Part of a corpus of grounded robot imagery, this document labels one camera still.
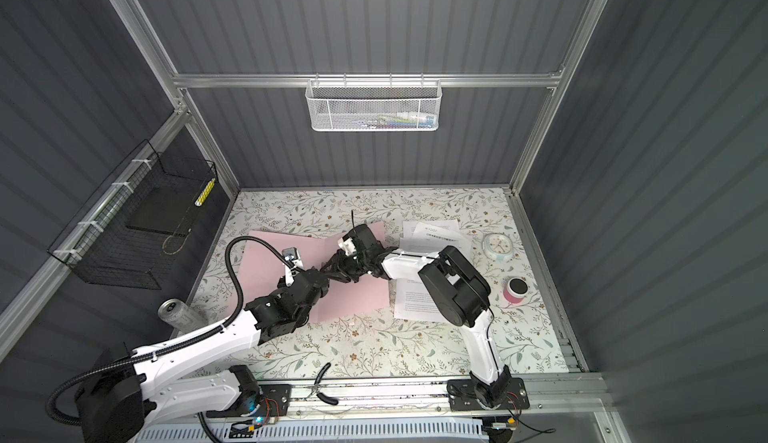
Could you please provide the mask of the pens in white basket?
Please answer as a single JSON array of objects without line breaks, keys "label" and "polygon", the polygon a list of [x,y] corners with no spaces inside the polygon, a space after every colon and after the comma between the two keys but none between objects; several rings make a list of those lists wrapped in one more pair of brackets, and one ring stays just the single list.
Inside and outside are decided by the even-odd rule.
[{"label": "pens in white basket", "polygon": [[438,117],[426,112],[397,112],[365,115],[353,120],[354,125],[373,129],[431,130],[438,127]]}]

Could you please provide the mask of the pink tape roll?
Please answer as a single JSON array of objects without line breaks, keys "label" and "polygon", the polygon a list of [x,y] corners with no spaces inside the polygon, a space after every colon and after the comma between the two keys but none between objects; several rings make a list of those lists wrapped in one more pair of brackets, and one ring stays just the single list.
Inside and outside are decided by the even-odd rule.
[{"label": "pink tape roll", "polygon": [[503,289],[503,296],[508,303],[519,304],[524,301],[529,289],[528,283],[523,278],[513,277],[507,281]]}]

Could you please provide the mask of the yellow marker in basket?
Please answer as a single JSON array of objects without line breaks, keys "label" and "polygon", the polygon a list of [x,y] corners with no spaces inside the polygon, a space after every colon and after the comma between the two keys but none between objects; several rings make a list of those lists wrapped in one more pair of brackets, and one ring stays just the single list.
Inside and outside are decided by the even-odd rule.
[{"label": "yellow marker in basket", "polygon": [[198,194],[197,198],[194,201],[194,205],[196,207],[201,207],[206,202],[207,198],[209,197],[212,190],[214,189],[216,182],[217,182],[216,178],[211,178],[206,183],[206,185],[202,188],[202,190],[200,191],[200,193]]}]

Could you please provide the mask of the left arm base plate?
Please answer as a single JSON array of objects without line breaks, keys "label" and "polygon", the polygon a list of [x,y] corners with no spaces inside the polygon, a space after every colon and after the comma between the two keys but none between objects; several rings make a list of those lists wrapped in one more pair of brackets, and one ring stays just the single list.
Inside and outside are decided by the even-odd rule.
[{"label": "left arm base plate", "polygon": [[221,411],[207,411],[208,418],[268,418],[287,414],[292,387],[287,384],[266,386],[245,385],[239,387],[234,403]]}]

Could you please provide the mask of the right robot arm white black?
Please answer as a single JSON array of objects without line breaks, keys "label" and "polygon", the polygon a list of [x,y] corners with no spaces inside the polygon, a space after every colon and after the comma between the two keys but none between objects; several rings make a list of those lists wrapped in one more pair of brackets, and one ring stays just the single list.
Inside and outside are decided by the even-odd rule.
[{"label": "right robot arm white black", "polygon": [[491,336],[491,288],[458,248],[447,245],[439,251],[414,252],[385,247],[366,224],[344,234],[338,246],[321,267],[332,280],[357,283],[369,274],[421,282],[442,317],[460,330],[469,355],[475,399],[486,408],[505,401],[511,372]]}]

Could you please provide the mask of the white round tape dispenser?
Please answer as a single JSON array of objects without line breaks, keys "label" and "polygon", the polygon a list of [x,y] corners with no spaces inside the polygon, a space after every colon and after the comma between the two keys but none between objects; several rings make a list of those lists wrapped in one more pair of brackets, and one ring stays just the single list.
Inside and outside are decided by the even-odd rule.
[{"label": "white round tape dispenser", "polygon": [[513,240],[503,233],[486,234],[481,248],[488,259],[498,262],[510,261],[516,254]]}]

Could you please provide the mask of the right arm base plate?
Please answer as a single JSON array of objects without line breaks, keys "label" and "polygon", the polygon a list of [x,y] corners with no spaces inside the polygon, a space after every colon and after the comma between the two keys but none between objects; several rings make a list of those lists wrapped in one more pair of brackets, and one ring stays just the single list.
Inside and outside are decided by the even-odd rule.
[{"label": "right arm base plate", "polygon": [[528,392],[521,378],[499,380],[487,385],[475,379],[452,379],[447,382],[449,406],[452,411],[527,410]]}]

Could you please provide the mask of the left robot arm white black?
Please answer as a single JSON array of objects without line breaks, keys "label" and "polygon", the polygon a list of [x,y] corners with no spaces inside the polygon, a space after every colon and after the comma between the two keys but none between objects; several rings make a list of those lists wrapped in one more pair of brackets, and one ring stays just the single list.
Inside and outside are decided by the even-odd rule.
[{"label": "left robot arm white black", "polygon": [[112,368],[94,373],[75,394],[87,442],[127,442],[142,429],[196,413],[251,417],[258,422],[278,407],[242,365],[209,377],[193,372],[225,356],[290,334],[309,320],[329,289],[316,269],[298,271],[289,286],[241,304],[236,315],[133,353],[114,353]]}]

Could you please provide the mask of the black pad in basket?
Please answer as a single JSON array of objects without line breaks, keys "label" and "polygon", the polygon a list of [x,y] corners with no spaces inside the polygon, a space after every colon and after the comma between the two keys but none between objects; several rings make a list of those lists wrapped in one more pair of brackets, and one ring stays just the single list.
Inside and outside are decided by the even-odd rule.
[{"label": "black pad in basket", "polygon": [[202,209],[194,205],[195,199],[196,196],[186,190],[153,188],[130,215],[126,227],[166,236],[186,236]]}]

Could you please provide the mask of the silver drink can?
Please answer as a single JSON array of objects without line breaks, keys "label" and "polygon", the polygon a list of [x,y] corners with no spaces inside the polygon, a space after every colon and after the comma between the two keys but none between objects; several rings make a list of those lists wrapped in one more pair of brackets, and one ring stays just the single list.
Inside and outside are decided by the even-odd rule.
[{"label": "silver drink can", "polygon": [[206,319],[184,301],[171,298],[157,310],[158,317],[182,333],[190,333],[207,325]]}]

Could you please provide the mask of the printed white paper sheet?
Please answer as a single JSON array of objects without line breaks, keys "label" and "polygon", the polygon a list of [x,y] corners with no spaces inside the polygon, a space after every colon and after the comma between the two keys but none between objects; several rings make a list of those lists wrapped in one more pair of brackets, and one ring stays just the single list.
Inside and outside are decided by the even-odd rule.
[{"label": "printed white paper sheet", "polygon": [[447,323],[421,282],[395,281],[394,317],[403,320]]}]

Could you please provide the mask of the white paper sheet underneath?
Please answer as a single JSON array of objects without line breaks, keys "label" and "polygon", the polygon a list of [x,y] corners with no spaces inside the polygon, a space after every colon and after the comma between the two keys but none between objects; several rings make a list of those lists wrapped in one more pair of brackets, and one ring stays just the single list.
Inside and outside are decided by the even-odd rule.
[{"label": "white paper sheet underneath", "polygon": [[470,238],[460,232],[457,220],[404,221],[400,248],[413,253],[432,253],[454,246],[466,258],[473,255]]}]

